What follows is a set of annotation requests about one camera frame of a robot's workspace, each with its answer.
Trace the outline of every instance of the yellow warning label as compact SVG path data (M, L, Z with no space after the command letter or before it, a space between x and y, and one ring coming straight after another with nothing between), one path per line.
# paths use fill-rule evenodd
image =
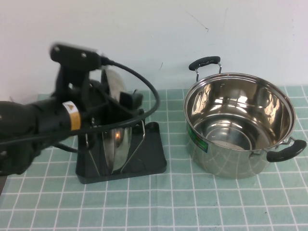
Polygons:
M81 118L78 108L72 101L67 101L63 103L66 108L69 117L71 119L71 130L78 130L81 127Z

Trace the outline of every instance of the black pot handle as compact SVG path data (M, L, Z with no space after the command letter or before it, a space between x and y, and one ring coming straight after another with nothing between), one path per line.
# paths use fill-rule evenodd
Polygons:
M196 81L198 82L199 80L199 72L198 72L198 68L202 67L202 66L207 66L210 64L218 64L219 65L219 73L221 73L221 65L220 65L220 57L219 56L210 56L210 57L204 57L201 59L198 59L196 61L194 61L193 63L191 63L188 68L191 71L195 71L197 73L197 78Z
M289 160L300 154L306 148L306 146L307 146L306 141L294 140L292 146L287 147L279 152L269 151L266 155L266 159L269 162L280 162Z

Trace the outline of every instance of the black power cord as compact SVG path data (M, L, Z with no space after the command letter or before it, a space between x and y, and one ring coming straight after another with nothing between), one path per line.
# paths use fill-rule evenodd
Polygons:
M147 112L145 112L142 115L139 115L135 118L124 120L121 122L113 123L113 124L108 124L108 125L103 125L99 126L96 128L83 128L80 130L73 130L73 131L61 131L61 132L53 132L53 133L43 133L43 134L38 134L38 135L28 135L28 136L20 136L20 137L15 137L15 138L10 138L6 139L3 141L0 141L0 146L1 145L12 145L20 142L33 142L33 141L42 141L44 139L49 139L49 138L56 138L56 137L69 137L69 136L75 136L75 135L85 135L85 134L93 134L93 133L98 133L98 132L103 132L107 130L111 130L114 128L126 128L126 127L132 127L141 120L144 120L146 117L150 116L153 114L159 107L160 105L160 99L157 90L154 88L154 86L142 75L137 73L136 71L130 69L127 66L124 66L122 64L119 64L117 62L114 62L106 57L101 57L101 64L102 65L112 65L119 67L131 74L133 74L135 77L140 79L145 85L152 91L154 97L155 97L155 104L154 106Z

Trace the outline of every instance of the white wall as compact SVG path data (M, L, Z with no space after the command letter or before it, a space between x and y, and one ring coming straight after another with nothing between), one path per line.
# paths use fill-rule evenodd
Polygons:
M211 55L221 56L223 72L308 84L307 9L307 0L1 0L0 92L52 91L58 65L49 47L57 40L99 49L158 89L190 87L188 65Z

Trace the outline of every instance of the black stand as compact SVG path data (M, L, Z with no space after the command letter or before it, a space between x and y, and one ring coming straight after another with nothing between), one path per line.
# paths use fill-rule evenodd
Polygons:
M143 131L141 126L136 126L132 129L128 159L142 140L142 135ZM84 140L84 137L78 137L78 146L84 146ZM98 175L93 160L88 153L78 154L76 174L82 184L157 174L164 172L167 167L159 132L159 124L156 122L145 125L144 141L130 159L125 169L123 169L122 173L120 173L120 169L112 175L108 173L102 142L96 142L91 153L100 175Z

